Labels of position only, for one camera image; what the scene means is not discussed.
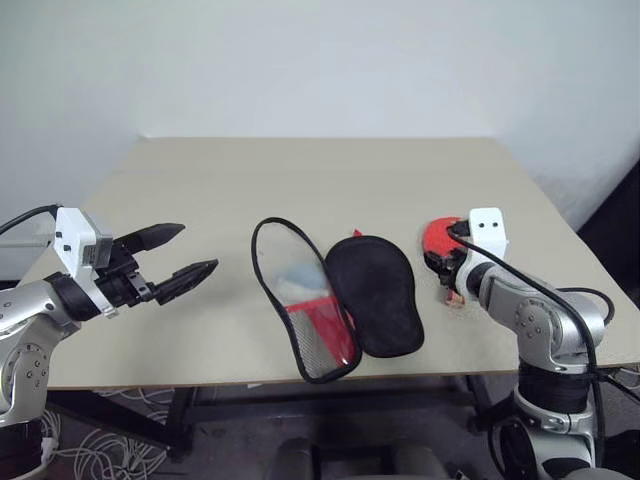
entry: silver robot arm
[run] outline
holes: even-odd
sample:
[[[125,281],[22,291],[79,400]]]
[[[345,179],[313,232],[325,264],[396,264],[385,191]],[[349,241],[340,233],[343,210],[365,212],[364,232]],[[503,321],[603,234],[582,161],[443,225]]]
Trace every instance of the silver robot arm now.
[[[118,239],[78,209],[59,208],[54,250],[69,273],[55,273],[0,292],[0,478],[45,474],[39,418],[47,400],[49,365],[59,342],[82,322],[195,288],[218,265],[194,263],[156,285],[140,275],[133,255],[171,240],[183,225],[158,224]]]
[[[575,323],[562,307],[501,267],[485,263],[473,272],[469,283],[480,305],[518,339],[520,380],[513,390],[518,414],[503,426],[510,429],[507,435],[529,437],[537,478],[557,478],[547,471],[554,463],[595,467],[587,355]],[[481,276],[479,283],[474,275]],[[597,346],[605,330],[598,307],[583,295],[554,292],[580,313]]]
[[[458,243],[445,245],[443,237]],[[463,237],[470,237],[470,242]],[[589,401],[593,374],[585,332],[577,327],[575,316],[479,251],[463,250],[461,243],[502,260],[508,241],[500,210],[478,208],[467,220],[437,220],[425,231],[424,247],[427,266],[450,289],[450,304],[478,301],[491,318],[517,336],[518,384],[509,397],[474,419],[477,429],[489,433],[492,444],[497,433],[506,478],[568,478],[585,469],[596,472],[596,477],[585,478],[620,478],[594,470],[596,418]],[[534,280],[581,317],[594,348],[600,344],[605,318],[590,298]]]

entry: wooden table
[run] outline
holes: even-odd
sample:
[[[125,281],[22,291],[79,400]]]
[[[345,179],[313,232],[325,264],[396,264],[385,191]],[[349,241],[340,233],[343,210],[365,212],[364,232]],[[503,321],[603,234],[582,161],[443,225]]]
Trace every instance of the wooden table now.
[[[49,386],[298,380],[285,329],[251,266],[252,231],[272,215],[298,224],[322,252],[358,228],[391,240],[412,264],[424,346],[400,358],[364,356],[351,377],[515,370],[515,335],[478,305],[445,306],[422,259],[425,224],[481,206],[502,209],[514,266],[613,299],[616,317],[597,350],[601,365],[640,361],[640,313],[494,140],[166,138],[136,145],[83,207],[117,236],[159,222],[187,226],[137,256],[148,281],[203,259],[218,258],[220,266],[163,307],[122,308],[116,318],[87,322],[55,350]],[[58,268],[46,252],[27,279]]]

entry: tangled cable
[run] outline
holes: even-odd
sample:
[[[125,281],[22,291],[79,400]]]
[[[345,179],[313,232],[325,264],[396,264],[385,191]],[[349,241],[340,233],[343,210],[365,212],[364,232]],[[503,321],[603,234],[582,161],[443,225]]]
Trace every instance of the tangled cable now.
[[[169,403],[151,400],[152,397],[173,393],[173,390],[160,390],[145,393],[138,389],[138,394],[130,394],[125,390],[99,392],[100,395],[122,396],[131,400],[142,400],[151,406],[166,406]],[[157,410],[147,415],[151,420],[165,423],[168,413]],[[73,458],[73,475],[75,480],[148,480],[165,461],[167,453],[157,447],[147,445],[113,433],[95,429],[84,437],[77,448],[58,450],[61,420],[60,416],[45,411],[42,416],[43,435],[50,437],[52,449],[49,454],[45,449],[45,463],[55,457]]]

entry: gray floor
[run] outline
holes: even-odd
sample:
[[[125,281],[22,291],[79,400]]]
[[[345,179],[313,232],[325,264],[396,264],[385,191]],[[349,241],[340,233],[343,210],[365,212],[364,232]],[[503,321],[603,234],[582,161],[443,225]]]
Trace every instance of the gray floor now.
[[[516,381],[514,375],[485,377],[493,400],[506,395]],[[309,390],[340,391],[352,389],[397,388],[406,384],[441,387],[459,386],[456,377],[425,379],[385,379],[343,381],[328,386],[306,384],[265,385],[247,389],[246,386],[222,387],[204,391],[205,398],[221,400],[237,396],[262,396],[277,393],[307,392]],[[626,429],[640,429],[637,406],[617,391],[604,385],[607,414],[607,434]],[[484,436],[476,437],[466,430],[470,408],[438,407],[407,411],[354,413],[349,415],[307,416],[287,419],[243,419],[199,425],[192,455],[181,464],[163,465],[159,472],[180,475],[191,480],[246,479],[260,480],[278,446],[286,439],[306,437],[323,445],[376,445],[398,439],[412,439],[431,446],[451,474],[461,469],[472,480],[497,479]],[[63,446],[71,447],[89,431],[88,427],[64,420]],[[72,478],[70,460],[57,460],[50,468],[50,478]],[[332,462],[323,465],[323,479],[337,479],[344,475],[377,473],[374,461]],[[176,478],[156,474],[155,479]]]

